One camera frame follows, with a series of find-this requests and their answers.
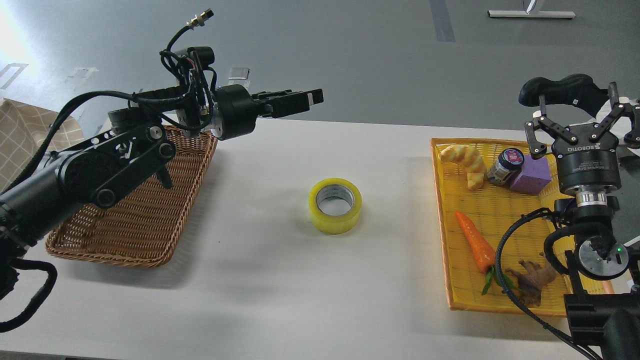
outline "tape roll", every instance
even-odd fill
[[[350,209],[342,215],[328,215],[320,209],[325,200],[342,199]],[[309,193],[309,210],[311,222],[318,230],[327,234],[342,234],[351,230],[360,218],[362,196],[360,190],[345,179],[333,177],[317,183]]]

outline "robotic arm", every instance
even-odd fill
[[[554,222],[556,231],[544,242],[545,257],[560,273],[569,275],[572,294],[564,296],[571,337],[551,327],[526,307],[499,282],[504,293],[523,312],[549,329],[589,359],[599,356],[588,346],[599,346],[604,359],[640,359],[640,252],[617,241],[612,233],[611,219],[619,210],[618,200],[608,195],[621,188],[616,157],[617,146],[640,148],[640,106],[622,104],[616,83],[609,85],[611,112],[601,123],[586,123],[563,127],[547,117],[544,96],[540,96],[540,111],[524,124],[532,158],[539,159],[547,146],[535,137],[542,129],[555,141],[552,154],[557,162],[560,192],[572,197],[555,201],[554,211],[539,209],[517,221],[498,246],[497,258],[508,237],[520,225],[537,217]],[[622,117],[631,120],[631,131],[618,139],[609,129]],[[564,266],[553,251],[554,243],[565,236],[573,236],[575,248],[564,253]],[[628,294],[591,295],[582,287],[579,273],[595,280],[609,280],[631,269],[635,286]]]
[[[216,138],[225,140],[251,133],[258,116],[284,117],[308,111],[311,105],[324,101],[321,89],[250,95],[241,85],[216,88],[210,47],[171,51],[182,34],[204,26],[212,16],[211,9],[196,15],[160,52],[161,61],[175,76],[177,86],[140,94],[92,92],[73,98],[60,111],[49,136],[23,173],[0,194],[0,299],[13,290],[17,270],[48,273],[45,284],[25,310],[0,323],[0,332],[28,321],[55,283],[53,265],[22,259],[29,247],[84,204],[110,208],[154,174],[166,189],[172,187],[165,165],[175,156],[175,146],[166,137],[163,119],[181,128],[188,138],[211,129]],[[210,86],[205,71],[213,73]],[[112,130],[64,151],[51,152],[42,169],[35,172],[62,122],[80,104],[102,95],[129,101],[127,108],[109,112]],[[176,111],[178,122],[163,114],[172,110]]]

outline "black cable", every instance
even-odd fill
[[[58,278],[58,271],[56,267],[50,263],[46,263],[44,261],[34,261],[34,260],[25,260],[25,259],[14,259],[9,263],[9,265],[13,268],[19,270],[41,270],[47,273],[47,280],[45,280],[42,287],[36,292],[36,295],[33,295],[29,304],[25,307],[25,309],[15,318],[0,322],[0,332],[7,332],[14,330],[17,327],[20,327],[36,313],[40,305],[47,299],[53,286],[56,284],[56,279]]]
[[[205,70],[209,70],[213,73],[213,75],[211,76],[211,83],[209,84],[210,85],[209,90],[211,92],[214,92],[216,89],[216,82],[218,81],[218,73],[210,66],[207,67]]]
[[[125,99],[128,101],[133,101],[138,104],[166,104],[168,102],[184,100],[185,96],[187,96],[191,91],[193,91],[193,88],[192,86],[189,86],[189,89],[185,94],[182,94],[178,97],[171,97],[167,99],[146,99],[143,97],[137,97],[136,94],[132,95],[132,94],[127,94],[125,92],[110,91],[110,90],[87,92],[74,97],[62,107],[62,110],[60,110],[60,113],[58,114],[54,122],[51,124],[51,128],[49,129],[47,136],[45,137],[44,141],[42,142],[38,150],[35,152],[35,154],[31,158],[29,163],[25,166],[25,168],[18,175],[18,177],[16,177],[16,179],[13,180],[13,182],[9,185],[9,187],[7,187],[2,193],[5,193],[11,190],[12,188],[16,187],[18,184],[23,182],[25,179],[33,175],[33,173],[38,167],[38,164],[44,157],[44,154],[47,152],[47,148],[49,147],[49,144],[51,144],[51,140],[53,139],[53,136],[60,129],[64,121],[68,119],[71,113],[74,112],[76,109],[78,109],[78,107],[80,107],[80,105],[84,104],[86,101],[89,101],[90,99],[93,99],[94,97],[98,97],[98,96],[110,96],[110,97],[117,97],[119,99]]]
[[[211,96],[211,91],[209,91],[206,86],[204,87],[204,91],[207,94],[207,104],[209,104],[209,118],[205,123],[211,123],[211,120],[213,119],[213,97]]]
[[[180,58],[180,56],[177,56],[173,51],[169,51],[169,50],[162,50],[160,52],[161,56],[164,56],[165,58],[174,58],[175,61],[180,62],[182,61],[182,58]]]
[[[544,252],[547,261],[560,274],[569,274],[569,269],[562,265],[560,260],[558,260],[557,256],[554,254],[554,244],[556,243],[556,241],[564,238],[565,236],[594,233],[610,238],[613,237],[611,230],[609,230],[600,222],[582,222],[579,224],[569,225],[563,227],[562,229],[554,231],[547,236],[544,242]]]
[[[187,131],[199,131],[204,129],[205,127],[207,127],[209,124],[205,123],[205,124],[201,124],[198,126],[187,126],[187,125],[182,125],[179,122],[176,122],[175,120],[171,119],[170,117],[166,116],[165,114],[163,114],[160,111],[157,111],[155,108],[153,108],[152,106],[149,106],[147,104],[141,104],[142,106],[146,107],[147,109],[153,111],[156,115],[158,115],[159,117],[161,117],[163,120],[166,120],[169,124],[180,128],[181,130],[187,130]]]
[[[495,270],[498,277],[498,283],[502,288],[502,292],[509,297],[511,302],[514,303],[514,305],[518,307],[520,310],[522,310],[523,313],[529,315],[533,320],[536,320],[540,325],[542,325],[544,329],[551,332],[555,337],[557,337],[562,342],[572,347],[577,352],[581,353],[587,359],[602,360],[600,356],[598,356],[598,354],[596,354],[593,350],[591,350],[590,348],[584,349],[580,345],[577,345],[576,343],[573,342],[573,339],[569,335],[556,329],[551,324],[547,323],[546,321],[542,320],[540,317],[535,315],[520,301],[520,299],[518,299],[518,297],[513,293],[513,290],[509,288],[506,280],[504,279],[504,275],[502,273],[502,250],[504,249],[504,246],[507,240],[519,227],[523,226],[524,224],[534,219],[542,218],[542,217],[556,218],[556,214],[548,208],[537,209],[518,219],[515,223],[513,223],[513,225],[511,225],[511,227],[509,227],[506,233],[504,233],[504,236],[502,236],[502,239],[500,239],[500,242],[498,243],[498,246],[495,251]]]
[[[80,105],[97,96],[111,96],[111,97],[117,97],[125,100],[134,100],[130,94],[127,94],[124,92],[117,92],[117,91],[87,92],[85,94],[78,95],[75,98],[69,100],[69,102],[66,103],[64,107],[62,107],[62,110],[60,110],[60,113],[56,117],[56,120],[54,120],[54,122],[51,124],[51,128],[49,129],[49,133],[47,134],[47,137],[45,137],[44,141],[42,142],[38,150],[35,152],[31,160],[29,161],[29,163],[22,170],[20,175],[18,175],[18,177],[15,180],[13,180],[13,182],[9,185],[9,187],[7,187],[7,189],[3,191],[3,193],[16,187],[18,184],[20,184],[29,176],[31,176],[33,172],[35,172],[36,168],[38,167],[38,164],[40,163],[40,160],[42,160],[42,158],[44,157],[44,154],[47,151],[47,148],[51,143],[53,136],[60,129],[60,127],[62,126],[62,123],[64,123],[64,121],[66,121],[69,115],[71,115],[71,113],[74,110],[80,107]]]
[[[189,26],[184,26],[182,29],[178,30],[178,32],[171,38],[169,44],[166,45],[166,50],[171,51],[171,47],[178,41],[178,38],[182,36],[182,34],[186,33],[191,29]]]
[[[164,68],[170,72],[176,79],[178,79],[178,74],[175,71],[175,68],[171,68],[169,66],[169,64],[166,62],[167,57],[165,56],[160,56],[160,62],[162,63],[162,65],[164,66]]]

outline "purple sponge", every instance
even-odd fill
[[[533,160],[531,156],[524,156],[522,170],[515,177],[509,188],[511,191],[537,195],[551,182],[551,172],[547,159]]]

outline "orange carrot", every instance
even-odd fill
[[[484,236],[482,236],[480,231],[478,231],[476,225],[474,225],[473,221],[471,221],[468,216],[460,211],[456,211],[455,214],[456,219],[458,219],[458,224],[460,225],[462,232],[465,234],[467,242],[471,246],[471,252],[474,255],[476,266],[484,274],[484,288],[482,289],[482,295],[486,295],[489,291],[489,287],[491,286],[491,280],[493,279],[495,282],[498,282],[498,273],[495,270],[495,250],[486,241]],[[508,276],[504,274],[502,274],[502,276],[510,288],[520,290],[515,286],[515,284],[513,284],[513,281]]]
[[[495,265],[495,250],[485,240],[484,236],[482,236],[468,216],[460,211],[456,211],[456,218],[471,246],[471,251],[474,254],[474,260],[476,261],[478,269],[482,271],[483,274],[486,274],[491,270],[491,267]]]

